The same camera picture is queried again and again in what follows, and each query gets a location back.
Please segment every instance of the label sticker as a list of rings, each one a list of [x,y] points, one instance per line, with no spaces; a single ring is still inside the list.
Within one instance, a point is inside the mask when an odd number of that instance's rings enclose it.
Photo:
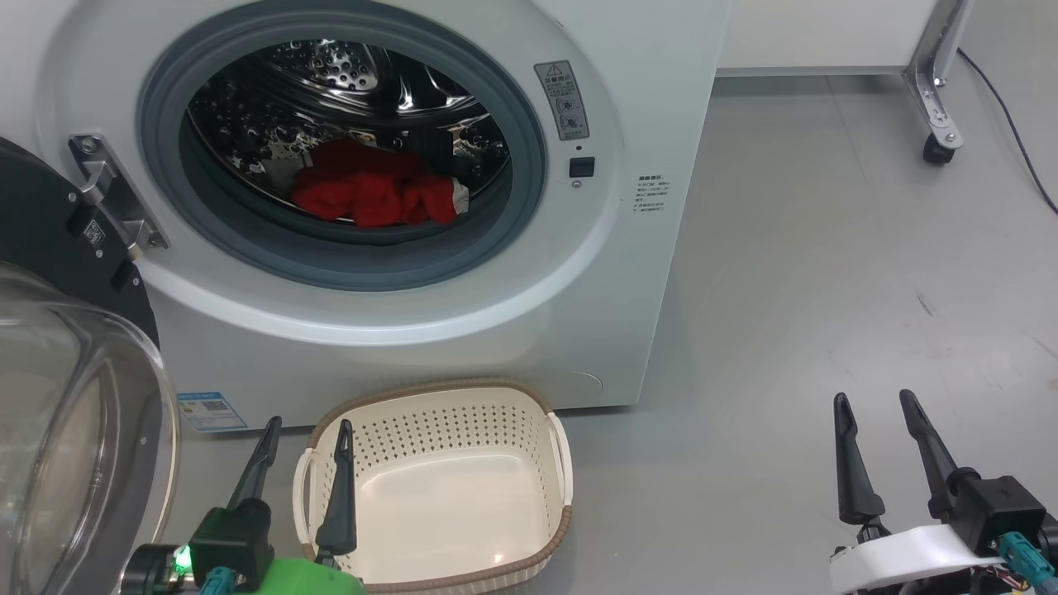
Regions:
[[[88,227],[85,228],[84,236],[92,244],[92,248],[98,248],[103,244],[103,240],[107,239],[107,234],[95,219],[92,219],[88,223]]]
[[[636,198],[632,201],[633,213],[657,213],[664,211],[671,182],[661,174],[639,176],[636,179]]]
[[[220,393],[180,393],[177,401],[180,414],[199,432],[226,432],[247,427]]]
[[[571,141],[588,138],[588,119],[584,114],[584,102],[581,101],[581,89],[577,86],[577,77],[569,61],[544,62],[533,66],[540,84],[544,86],[551,113],[554,114],[554,125],[559,129],[559,139]]]

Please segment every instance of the gray floor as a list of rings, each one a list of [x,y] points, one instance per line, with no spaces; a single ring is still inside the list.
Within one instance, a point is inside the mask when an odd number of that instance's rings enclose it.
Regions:
[[[1058,194],[1058,5],[979,2],[964,49]],[[965,65],[943,168],[899,80],[716,85],[642,402],[564,416],[573,530],[526,593],[827,593],[831,398],[849,393],[893,530],[930,522],[897,391],[956,462],[1058,508],[1058,216]],[[285,436],[266,499],[296,555]],[[226,500],[253,437],[188,433],[169,539]]]

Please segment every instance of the red towel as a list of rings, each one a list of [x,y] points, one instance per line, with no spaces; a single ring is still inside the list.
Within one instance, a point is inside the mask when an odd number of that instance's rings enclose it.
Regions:
[[[426,161],[415,152],[390,152],[341,139],[309,155],[312,166],[297,173],[290,197],[321,219],[350,217],[362,228],[431,219],[444,224],[459,214],[460,196],[466,203],[467,190],[452,178],[431,175]]]

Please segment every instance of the white basket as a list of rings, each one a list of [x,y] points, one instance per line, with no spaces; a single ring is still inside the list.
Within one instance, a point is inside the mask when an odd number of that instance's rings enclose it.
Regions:
[[[516,584],[566,536],[572,466],[551,408],[513,382],[444,382],[351,401],[316,426],[294,472],[306,557],[316,554],[343,419],[353,430],[358,548],[336,561],[368,593]]]

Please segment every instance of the cable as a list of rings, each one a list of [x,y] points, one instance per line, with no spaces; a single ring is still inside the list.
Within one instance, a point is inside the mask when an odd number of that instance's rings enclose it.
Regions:
[[[1014,589],[1015,591],[1025,592],[1028,591],[1029,587],[1032,587],[1021,575],[1015,573],[1006,566],[973,566],[970,574],[986,574],[993,576],[1002,580],[1007,587]]]
[[[961,58],[966,60],[966,64],[970,65],[970,68],[978,71],[978,74],[981,76],[981,79],[984,80],[985,85],[988,86],[988,90],[992,92],[992,95],[996,95],[996,101],[999,102],[999,107],[1003,108],[1003,113],[1006,114],[1006,123],[1010,125],[1010,131],[1014,132],[1014,140],[1018,141],[1018,148],[1021,149],[1021,157],[1024,158],[1025,160],[1025,165],[1028,167],[1028,173],[1033,175],[1033,181],[1036,182],[1036,187],[1040,190],[1040,195],[1042,195],[1043,200],[1047,202],[1047,206],[1050,206],[1051,210],[1054,211],[1056,215],[1058,215],[1058,206],[1055,206],[1054,201],[1051,200],[1051,195],[1047,194],[1047,191],[1043,187],[1043,182],[1041,182],[1040,177],[1036,175],[1036,167],[1033,167],[1033,160],[1028,159],[1028,151],[1025,150],[1025,144],[1021,142],[1021,134],[1018,133],[1018,127],[1014,125],[1014,119],[1010,118],[1010,110],[1006,109],[1006,103],[1003,102],[1003,97],[999,95],[999,91],[996,90],[996,87],[991,84],[991,80],[988,80],[988,77],[985,76],[985,73],[981,70],[981,67],[979,67],[977,62],[971,60],[970,57],[966,55],[966,52],[964,52],[962,48],[959,48],[955,51],[959,53],[959,56]]]

